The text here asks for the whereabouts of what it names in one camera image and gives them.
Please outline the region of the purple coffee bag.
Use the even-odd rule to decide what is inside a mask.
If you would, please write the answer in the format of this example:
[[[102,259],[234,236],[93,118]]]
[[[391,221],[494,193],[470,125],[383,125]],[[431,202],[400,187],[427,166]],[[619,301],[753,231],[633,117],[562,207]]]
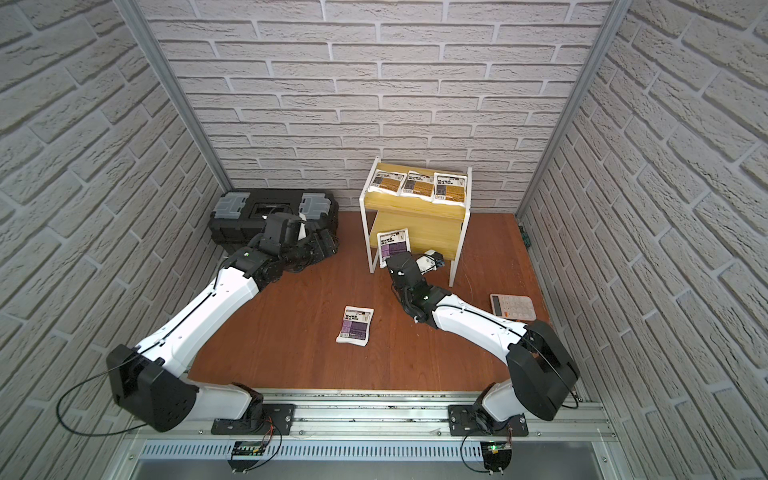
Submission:
[[[381,268],[386,267],[386,260],[404,252],[410,252],[410,237],[407,228],[379,232],[377,235],[377,244],[379,250],[379,264]]]
[[[374,310],[371,308],[346,306],[336,342],[365,347],[369,341],[373,316]]]

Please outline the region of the yellow coffee bag bottom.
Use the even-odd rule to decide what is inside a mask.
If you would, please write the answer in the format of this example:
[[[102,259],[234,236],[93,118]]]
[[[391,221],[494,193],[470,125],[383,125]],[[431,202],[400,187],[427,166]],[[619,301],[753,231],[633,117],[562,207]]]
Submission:
[[[403,172],[377,169],[367,187],[367,191],[399,196],[406,178],[407,174]]]

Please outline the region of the yellow coffee bag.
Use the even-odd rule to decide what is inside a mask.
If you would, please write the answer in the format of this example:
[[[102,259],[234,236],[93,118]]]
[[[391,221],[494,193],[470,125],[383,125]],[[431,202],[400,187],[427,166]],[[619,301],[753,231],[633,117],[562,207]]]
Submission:
[[[434,177],[416,171],[409,171],[403,182],[400,194],[403,197],[417,198],[431,202],[434,198]]]
[[[468,177],[466,175],[436,172],[433,202],[436,204],[466,206]]]
[[[406,178],[407,174],[403,172],[377,169],[367,187],[367,191],[399,196]]]

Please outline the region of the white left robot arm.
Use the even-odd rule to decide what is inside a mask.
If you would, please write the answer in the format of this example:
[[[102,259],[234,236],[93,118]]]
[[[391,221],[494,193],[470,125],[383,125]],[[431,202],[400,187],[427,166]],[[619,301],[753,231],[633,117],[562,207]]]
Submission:
[[[185,421],[254,416],[262,401],[255,390],[190,381],[186,371],[241,306],[283,273],[298,273],[337,251],[338,239],[329,229],[257,235],[225,258],[214,280],[164,326],[136,346],[120,344],[108,354],[114,403],[158,432]]]

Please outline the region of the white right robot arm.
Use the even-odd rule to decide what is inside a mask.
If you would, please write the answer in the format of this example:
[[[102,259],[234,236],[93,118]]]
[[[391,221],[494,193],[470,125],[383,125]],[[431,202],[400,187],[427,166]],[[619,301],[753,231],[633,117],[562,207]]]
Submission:
[[[471,427],[457,427],[456,435],[494,434],[510,421],[529,413],[552,421],[565,408],[580,378],[580,371],[553,328],[546,322],[507,320],[483,311],[441,287],[424,274],[443,265],[442,255],[431,251],[414,258],[408,251],[385,261],[392,289],[403,310],[415,322],[452,333],[483,348],[508,368],[509,378],[488,386],[466,413]]]

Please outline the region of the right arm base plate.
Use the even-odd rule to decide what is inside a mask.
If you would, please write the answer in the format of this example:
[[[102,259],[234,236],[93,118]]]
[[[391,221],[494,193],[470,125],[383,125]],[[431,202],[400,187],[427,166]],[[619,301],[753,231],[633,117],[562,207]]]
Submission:
[[[491,417],[477,405],[454,404],[447,407],[449,432],[453,437],[511,436],[527,437],[529,429],[524,414],[505,421]]]

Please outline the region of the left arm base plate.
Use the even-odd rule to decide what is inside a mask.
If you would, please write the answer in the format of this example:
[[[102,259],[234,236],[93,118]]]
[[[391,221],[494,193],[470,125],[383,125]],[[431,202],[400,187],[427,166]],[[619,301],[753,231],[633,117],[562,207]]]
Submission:
[[[213,435],[264,435],[269,432],[288,435],[296,405],[290,403],[258,403],[248,407],[240,419],[215,419]]]

